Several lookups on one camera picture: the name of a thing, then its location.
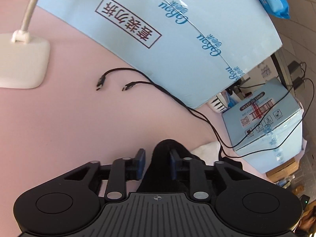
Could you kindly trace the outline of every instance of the white object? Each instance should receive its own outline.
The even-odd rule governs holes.
[[[207,105],[216,113],[222,113],[228,109],[228,104],[221,93],[218,93],[209,100]]]
[[[214,162],[218,160],[220,148],[221,144],[219,141],[213,141],[194,149],[191,151],[191,154],[196,155],[200,159],[204,160],[206,165],[213,166]]]
[[[28,26],[38,0],[30,0],[21,29],[0,34],[0,87],[29,89],[38,87],[46,73],[50,44],[32,37]]]

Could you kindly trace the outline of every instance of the light blue box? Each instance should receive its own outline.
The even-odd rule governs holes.
[[[268,81],[254,94],[223,113],[223,119],[232,145],[236,145],[250,131],[251,134],[234,148],[243,156],[254,151],[279,146],[302,119],[303,110],[287,89],[276,79]],[[266,111],[277,103],[266,115]],[[257,128],[254,127],[263,118]],[[302,123],[280,148],[248,155],[244,159],[260,173],[283,164],[302,148]]]
[[[282,45],[259,0],[39,0],[38,5],[192,108]]]

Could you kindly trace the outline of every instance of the qr code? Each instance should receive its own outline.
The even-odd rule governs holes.
[[[240,122],[241,122],[242,127],[245,127],[245,126],[250,124],[250,120],[249,120],[248,116],[245,116],[244,118],[242,118],[240,120]]]

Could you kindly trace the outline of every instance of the printed icon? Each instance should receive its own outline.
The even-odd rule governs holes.
[[[262,125],[262,123],[260,123],[260,124],[256,127],[256,130],[259,131],[259,130],[262,129],[262,128],[263,128],[263,125]]]
[[[153,197],[153,199],[158,201],[158,200],[163,199],[163,197],[161,197],[161,196],[159,196],[159,195],[156,195],[155,197]]]
[[[253,134],[253,131],[252,131],[251,128],[249,128],[248,130],[245,131],[245,133],[246,133],[246,135],[247,135],[247,134],[251,135],[251,134]]]
[[[271,116],[267,116],[265,119],[264,119],[265,123],[266,124],[271,124],[272,123],[272,117]]]
[[[282,112],[280,110],[276,110],[274,113],[275,118],[277,119],[279,116],[282,115]]]

